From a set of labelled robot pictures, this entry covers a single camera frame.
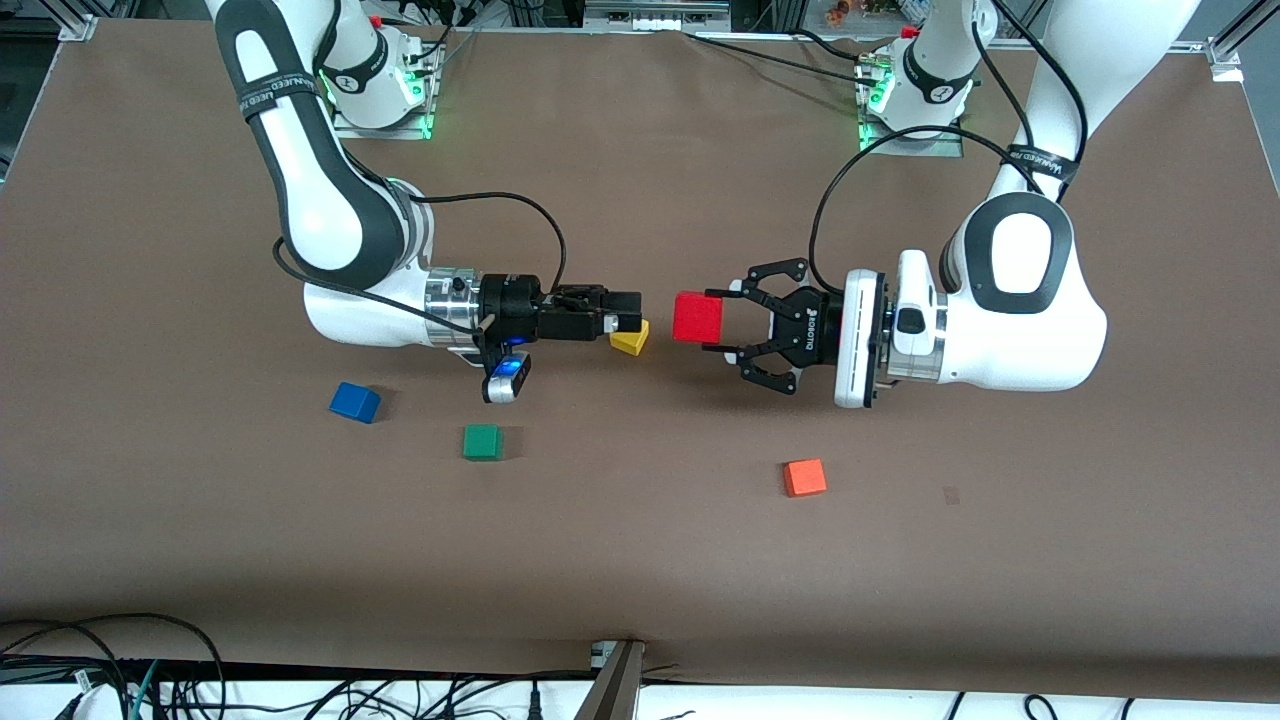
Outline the blue wooden block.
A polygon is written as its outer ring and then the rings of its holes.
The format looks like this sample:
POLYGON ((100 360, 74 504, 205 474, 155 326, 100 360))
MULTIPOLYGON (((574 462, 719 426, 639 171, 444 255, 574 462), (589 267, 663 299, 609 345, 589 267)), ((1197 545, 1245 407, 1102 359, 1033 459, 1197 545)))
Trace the blue wooden block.
POLYGON ((362 424, 372 424, 381 406, 381 396, 372 388, 340 382, 328 405, 330 413, 362 424))

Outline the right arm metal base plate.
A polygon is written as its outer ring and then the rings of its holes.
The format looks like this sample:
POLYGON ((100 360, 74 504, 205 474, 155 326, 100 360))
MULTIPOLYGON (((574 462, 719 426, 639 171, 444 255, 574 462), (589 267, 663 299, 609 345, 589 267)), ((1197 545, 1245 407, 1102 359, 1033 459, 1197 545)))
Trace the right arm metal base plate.
POLYGON ((426 140, 440 92, 445 49, 396 27, 378 29, 385 45, 378 69, 324 69, 335 132, 347 138, 426 140))

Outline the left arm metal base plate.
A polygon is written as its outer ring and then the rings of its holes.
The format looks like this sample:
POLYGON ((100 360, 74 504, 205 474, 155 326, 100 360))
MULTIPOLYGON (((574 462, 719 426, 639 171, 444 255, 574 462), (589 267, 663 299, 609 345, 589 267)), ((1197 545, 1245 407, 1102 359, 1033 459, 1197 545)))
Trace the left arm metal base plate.
MULTIPOLYGON (((950 87, 942 88, 945 102, 925 100, 925 95, 908 78, 902 64, 901 55, 908 45, 909 41, 899 38, 859 56, 855 76, 874 82, 858 90, 861 149, 895 131, 952 124, 963 110, 963 101, 952 99, 950 87)), ((961 158, 963 140, 954 135, 918 131, 892 138, 876 152, 905 158, 961 158)))

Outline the red wooden block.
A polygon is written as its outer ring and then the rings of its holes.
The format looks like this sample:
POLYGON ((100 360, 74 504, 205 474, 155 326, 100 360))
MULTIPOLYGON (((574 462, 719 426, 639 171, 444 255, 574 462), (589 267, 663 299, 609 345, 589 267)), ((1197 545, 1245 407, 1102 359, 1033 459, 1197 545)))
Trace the red wooden block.
POLYGON ((707 292, 681 291, 675 296, 671 336, 690 345, 718 345, 724 300, 707 292))

